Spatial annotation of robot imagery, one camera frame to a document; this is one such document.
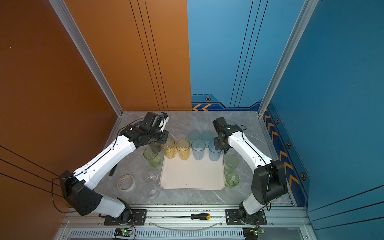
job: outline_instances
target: mounting plate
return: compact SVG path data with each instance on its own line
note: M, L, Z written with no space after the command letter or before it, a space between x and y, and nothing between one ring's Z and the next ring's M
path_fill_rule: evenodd
M243 224L240 220L239 209L226 209L225 215L227 218L227 225L245 225L246 226L246 224ZM267 224L264 210L261 210L258 212L257 217L250 225L256 225L256 221L258 221L259 225Z
M131 209L132 216L135 216L135 226L143 226L145 219L147 218L147 210L146 209ZM106 226L130 226L132 225L132 220L129 220L124 225L118 224L113 217L107 216L104 221L104 225Z

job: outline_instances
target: robotic arm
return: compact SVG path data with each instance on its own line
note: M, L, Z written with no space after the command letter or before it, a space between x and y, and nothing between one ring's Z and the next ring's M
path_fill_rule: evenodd
M158 142L165 144L168 131L164 130L169 117L166 113L147 113L144 120L125 127L106 149L73 173L60 175L63 197L82 216L99 213L115 218L121 224L131 219L131 207L123 200L96 193L93 189L104 175L121 159L139 146Z
M245 224L252 223L259 210L268 202L288 192L284 165L263 154L245 136L237 125L228 125L223 117L213 121L218 137L215 149L224 154L233 147L253 170L252 194L240 203L240 218Z

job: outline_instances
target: yellow chevron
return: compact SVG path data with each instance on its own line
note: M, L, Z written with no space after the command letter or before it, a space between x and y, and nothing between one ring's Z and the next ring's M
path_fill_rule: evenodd
M272 131L272 142L273 142L273 136L274 136L274 135L279 136L279 135L277 134L277 132Z
M207 110L207 107L209 107L209 106L211 106L211 104L208 104L207 106L203 107L203 110L204 110L204 111L208 111L208 110Z
M287 167L293 170L293 167L290 164L288 164L287 162L284 162L285 173L287 173Z
M272 123L268 123L268 132L270 132L271 126L274 127L274 125Z
M196 108L200 107L201 104L196 105L194 108L192 108L195 111L198 111Z
M265 125L266 125L266 119L271 118L270 116L265 116Z
M284 156L288 157L288 156L287 156L287 154L286 154L285 152L283 152L283 151L280 151L280 162L281 162L281 156L282 156L282 155L284 155Z
M297 180L297 178L295 178L294 176L292 176L291 174L289 175L289 186L292 187L292 180L294 180L295 182L297 182L297 184L300 184L299 183L299 180Z

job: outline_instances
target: screwdriver handle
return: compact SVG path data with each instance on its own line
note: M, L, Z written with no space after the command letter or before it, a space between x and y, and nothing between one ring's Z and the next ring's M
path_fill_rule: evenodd
M191 219L208 220L210 218L211 218L211 215L205 212L200 214L191 214Z

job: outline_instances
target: marble surface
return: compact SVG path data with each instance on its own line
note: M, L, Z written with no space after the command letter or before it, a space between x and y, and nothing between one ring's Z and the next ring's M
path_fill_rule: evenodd
M142 118L147 112L124 112L119 128L131 123L133 120ZM264 154L271 157L271 152L266 143L262 126L257 119L257 113L254 111L171 111L167 112L170 117L166 125L169 131L169 137L175 139L187 139L191 130L197 129L200 132L204 130L212 131L216 134L212 121L219 117L224 117L228 124L241 124L247 126L244 133L248 139L260 149ZM158 197L147 199L142 196L142 187L145 182L141 177L144 169L149 168L149 163L143 157L143 151L147 146L142 146L134 152L123 158L113 176L106 175L95 188L95 191L116 198L119 197L129 204L148 204L148 203L228 203L238 204L245 200L251 194L251 181L253 171L243 160L243 158L234 150L230 149L228 155L235 155L239 159L239 165L234 170L239 175L240 183L234 188L225 187L223 190L184 190L184 189L162 189L159 186ZM160 152L161 162L164 159L164 152ZM130 174L135 178L135 187L130 192L122 192L117 188L118 180ZM276 199L274 202L283 201L287 196Z

